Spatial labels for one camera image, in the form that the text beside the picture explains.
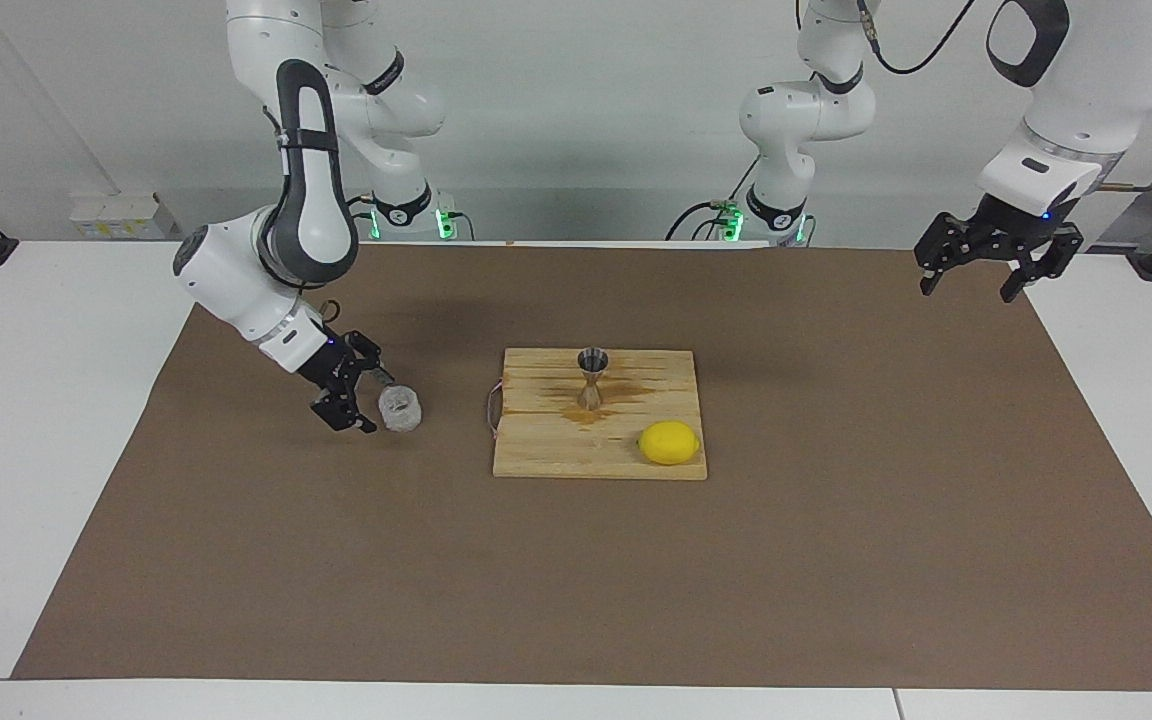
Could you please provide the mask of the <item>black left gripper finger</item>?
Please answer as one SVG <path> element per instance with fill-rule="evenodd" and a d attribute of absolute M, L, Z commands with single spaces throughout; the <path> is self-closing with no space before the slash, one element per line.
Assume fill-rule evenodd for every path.
<path fill-rule="evenodd" d="M 1044 245 L 1041 258 L 1034 259 L 1030 247 L 1021 245 L 1018 240 L 1010 240 L 1007 242 L 1009 247 L 1005 258 L 1015 262 L 1016 268 L 1011 270 L 998 295 L 1005 304 L 1010 304 L 1029 285 L 1041 279 L 1059 278 L 1078 255 L 1083 243 L 1082 232 L 1055 232 Z"/>
<path fill-rule="evenodd" d="M 914 258 L 922 270 L 922 295 L 931 296 L 948 270 L 980 259 L 986 240 L 987 223 L 938 214 L 914 247 Z"/>

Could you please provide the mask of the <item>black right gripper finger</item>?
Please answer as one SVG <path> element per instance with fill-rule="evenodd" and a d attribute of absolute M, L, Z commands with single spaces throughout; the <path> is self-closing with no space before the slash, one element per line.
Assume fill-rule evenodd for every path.
<path fill-rule="evenodd" d="M 370 340 L 361 331 L 347 332 L 344 334 L 344 343 L 353 353 L 353 359 L 348 361 L 348 369 L 356 381 L 366 376 L 384 387 L 396 384 L 396 378 L 384 366 L 379 344 L 376 344 L 374 341 Z"/>
<path fill-rule="evenodd" d="M 312 411 L 325 424 L 328 424 L 329 429 L 338 430 L 338 432 L 340 430 L 356 429 L 361 430 L 362 433 L 371 434 L 378 430 L 374 420 L 361 414 L 356 397 L 348 395 L 348 393 L 346 395 L 333 395 L 332 392 L 324 389 L 320 396 L 316 397 L 314 402 L 312 402 Z"/>

